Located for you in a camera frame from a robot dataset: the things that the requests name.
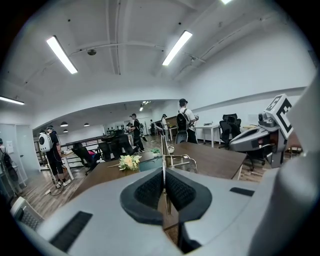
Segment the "black cap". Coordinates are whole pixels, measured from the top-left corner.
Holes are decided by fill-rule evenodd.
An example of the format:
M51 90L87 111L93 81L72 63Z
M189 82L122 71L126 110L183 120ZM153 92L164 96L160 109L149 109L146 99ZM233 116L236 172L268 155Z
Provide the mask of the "black cap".
M187 101L185 98L181 98L181 99L179 100L179 105L180 105L180 107L184 106L186 103L188 103L188 101Z

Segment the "smoke detector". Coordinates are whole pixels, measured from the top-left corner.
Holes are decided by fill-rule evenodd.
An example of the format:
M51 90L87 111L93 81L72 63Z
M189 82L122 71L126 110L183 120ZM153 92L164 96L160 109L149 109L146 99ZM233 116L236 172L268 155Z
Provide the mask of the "smoke detector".
M97 51L95 49L90 49L87 51L90 56L96 55Z

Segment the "white sneaker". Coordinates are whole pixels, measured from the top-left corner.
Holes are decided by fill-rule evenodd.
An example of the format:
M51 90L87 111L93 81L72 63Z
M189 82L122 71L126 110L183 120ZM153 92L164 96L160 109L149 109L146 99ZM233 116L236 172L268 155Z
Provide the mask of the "white sneaker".
M68 185L68 184L70 184L71 183L71 179L68 179L68 180L66 180L64 183L62 183L63 184L63 186L65 187L66 185Z

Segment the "ceiling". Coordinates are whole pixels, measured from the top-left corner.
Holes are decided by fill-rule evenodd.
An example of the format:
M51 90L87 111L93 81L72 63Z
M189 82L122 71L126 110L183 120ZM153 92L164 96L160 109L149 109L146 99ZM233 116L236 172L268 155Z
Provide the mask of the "ceiling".
M8 97L22 100L68 86L71 74L46 43L52 35L83 77L104 72L180 80L216 52L261 28L275 13L263 0L232 0L226 5L221 0L55 1L17 36L1 82L13 90ZM169 66L162 66L184 30L193 36ZM96 55L88 55L90 49Z
M49 123L45 123L37 129L33 130L33 137L37 138L41 130L46 129L48 125L53 125L58 134L63 134L63 130L76 131L84 128L85 123L91 126L111 124L118 121L130 120L130 115L136 113L137 115L150 116L151 109L162 104L163 100L152 101L144 105L143 111L140 112L140 101L122 102L117 104L101 105L76 111L57 118ZM67 127L60 127L62 122L67 122Z

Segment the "door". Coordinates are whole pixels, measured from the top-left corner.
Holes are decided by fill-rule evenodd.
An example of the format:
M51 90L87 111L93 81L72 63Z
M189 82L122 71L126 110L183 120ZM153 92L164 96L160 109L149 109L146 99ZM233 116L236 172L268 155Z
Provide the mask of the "door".
M23 169L27 177L30 178L39 173L40 165L36 154L33 133L29 125L16 126L16 140Z

